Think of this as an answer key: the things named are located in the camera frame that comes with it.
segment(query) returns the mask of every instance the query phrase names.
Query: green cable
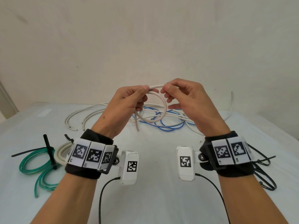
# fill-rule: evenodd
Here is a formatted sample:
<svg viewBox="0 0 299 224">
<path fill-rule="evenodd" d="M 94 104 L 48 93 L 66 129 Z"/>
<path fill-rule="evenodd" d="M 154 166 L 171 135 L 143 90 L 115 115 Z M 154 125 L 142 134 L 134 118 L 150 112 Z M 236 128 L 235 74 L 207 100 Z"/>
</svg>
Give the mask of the green cable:
<svg viewBox="0 0 299 224">
<path fill-rule="evenodd" d="M 53 166 L 51 164 L 51 161 L 47 161 L 44 165 L 35 168 L 35 169 L 27 169 L 27 165 L 30 161 L 32 161 L 34 158 L 42 155 L 42 154 L 47 154 L 47 148 L 44 147 L 40 150 L 33 151 L 29 155 L 27 155 L 22 162 L 20 163 L 19 170 L 21 173 L 26 174 L 26 175 L 33 175 L 37 173 L 41 173 L 39 177 L 37 178 L 35 185 L 34 185 L 34 197 L 38 198 L 37 194 L 37 186 L 39 185 L 40 188 L 48 190 L 48 191 L 54 191 L 54 189 L 58 186 L 58 184 L 49 184 L 46 182 L 47 176 L 54 170 Z"/>
</svg>

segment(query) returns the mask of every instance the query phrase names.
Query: wrist strap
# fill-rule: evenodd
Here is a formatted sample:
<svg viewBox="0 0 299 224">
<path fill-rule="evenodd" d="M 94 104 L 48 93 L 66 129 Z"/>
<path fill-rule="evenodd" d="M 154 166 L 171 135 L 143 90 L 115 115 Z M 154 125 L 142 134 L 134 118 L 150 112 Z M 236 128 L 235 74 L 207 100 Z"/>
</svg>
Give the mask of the wrist strap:
<svg viewBox="0 0 299 224">
<path fill-rule="evenodd" d="M 108 137 L 105 137 L 101 134 L 98 134 L 90 129 L 87 129 L 83 135 L 81 136 L 81 139 L 85 139 L 88 143 L 89 141 L 89 145 L 88 147 L 90 146 L 91 142 L 97 142 L 97 143 L 102 143 L 103 146 L 105 145 L 112 145 L 113 144 L 113 140 L 108 138 Z M 70 156 L 72 155 L 72 152 L 73 152 L 73 147 L 75 146 L 76 144 L 73 143 L 73 146 L 66 158 L 66 162 L 69 161 L 69 158 Z M 97 171 L 97 169 L 91 169 L 91 168 L 86 168 L 86 167 L 82 167 L 83 165 L 87 164 L 89 166 L 96 166 L 97 163 L 96 162 L 84 162 L 84 159 L 86 158 L 86 154 L 83 155 L 84 158 L 82 161 L 77 160 L 79 162 L 82 162 L 82 165 L 81 166 L 75 166 L 75 165 L 72 165 L 72 164 L 67 164 L 65 166 L 65 171 L 69 174 L 73 174 L 73 175 L 76 175 L 76 176 L 79 176 L 79 177 L 84 177 L 84 178 L 89 178 L 89 179 L 99 179 L 99 177 L 101 176 L 101 172 Z"/>
<path fill-rule="evenodd" d="M 223 177 L 242 177 L 254 173 L 251 151 L 245 140 L 235 131 L 206 137 L 200 151 L 208 161 L 200 163 L 205 170 L 216 170 Z"/>
</svg>

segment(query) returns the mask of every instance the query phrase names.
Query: table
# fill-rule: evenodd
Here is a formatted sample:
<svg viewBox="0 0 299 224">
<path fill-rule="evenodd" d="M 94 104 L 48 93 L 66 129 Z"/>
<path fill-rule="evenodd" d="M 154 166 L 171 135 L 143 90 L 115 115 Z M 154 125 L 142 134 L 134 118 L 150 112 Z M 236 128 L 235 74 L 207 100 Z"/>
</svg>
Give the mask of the table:
<svg viewBox="0 0 299 224">
<path fill-rule="evenodd" d="M 47 134 L 50 145 L 58 147 L 66 142 L 64 134 L 78 138 L 83 133 L 81 120 L 91 113 L 88 110 L 72 117 L 69 123 L 79 131 L 70 131 L 64 127 L 64 119 L 75 110 L 88 105 L 54 104 L 38 102 L 25 111 L 0 124 L 0 217 L 6 224 L 29 223 L 40 207 L 50 196 L 50 192 L 39 189 L 39 198 L 35 199 L 33 188 L 38 175 L 26 176 L 19 172 L 18 166 L 25 155 L 11 158 L 12 154 L 43 147 L 43 134 Z M 50 112 L 43 116 L 46 109 Z M 90 128 L 99 115 L 92 117 L 86 124 Z M 276 155 L 269 167 L 262 169 L 275 180 L 278 188 L 266 191 L 289 223 L 297 223 L 299 202 L 299 142 L 259 115 L 250 116 L 248 121 L 242 115 L 233 112 L 226 121 L 232 130 L 243 135 L 248 143 L 267 156 Z M 264 131 L 271 129 L 270 135 L 250 122 L 262 122 Z M 177 119 L 165 119 L 166 123 Z M 147 124 L 139 124 L 137 132 L 134 123 L 128 123 L 114 139 L 120 153 L 133 150 L 140 154 L 138 178 L 135 185 L 121 186 L 118 181 L 107 185 L 102 199 L 102 223 L 228 223 L 221 198 L 212 185 L 200 177 L 193 182 L 184 182 L 178 178 L 176 147 L 193 146 L 199 150 L 203 136 L 189 128 L 170 133 L 162 132 Z M 29 166 L 37 167 L 48 160 L 47 155 L 36 158 Z M 196 172 L 208 177 L 220 188 L 217 174 L 205 171 L 199 164 Z M 60 168 L 49 176 L 48 181 L 57 183 L 64 175 Z M 98 201 L 103 185 L 117 177 L 118 167 L 112 167 L 108 175 L 102 175 L 97 183 L 89 224 L 98 222 Z"/>
</svg>

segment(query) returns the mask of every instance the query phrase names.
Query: skin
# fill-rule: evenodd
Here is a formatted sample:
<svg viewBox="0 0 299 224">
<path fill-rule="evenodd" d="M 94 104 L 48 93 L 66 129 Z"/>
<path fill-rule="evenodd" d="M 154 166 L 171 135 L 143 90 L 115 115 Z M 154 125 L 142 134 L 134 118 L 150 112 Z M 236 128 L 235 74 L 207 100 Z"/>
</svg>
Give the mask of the skin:
<svg viewBox="0 0 299 224">
<path fill-rule="evenodd" d="M 113 139 L 125 127 L 134 110 L 142 110 L 148 90 L 147 85 L 119 88 L 91 129 Z M 178 104 L 170 105 L 169 109 L 182 109 L 205 136 L 230 132 L 201 84 L 175 79 L 165 84 L 161 93 L 168 103 L 177 99 Z M 231 224 L 287 223 L 253 175 L 219 176 L 219 181 Z M 31 224 L 87 223 L 96 183 L 97 180 L 66 173 Z"/>
</svg>

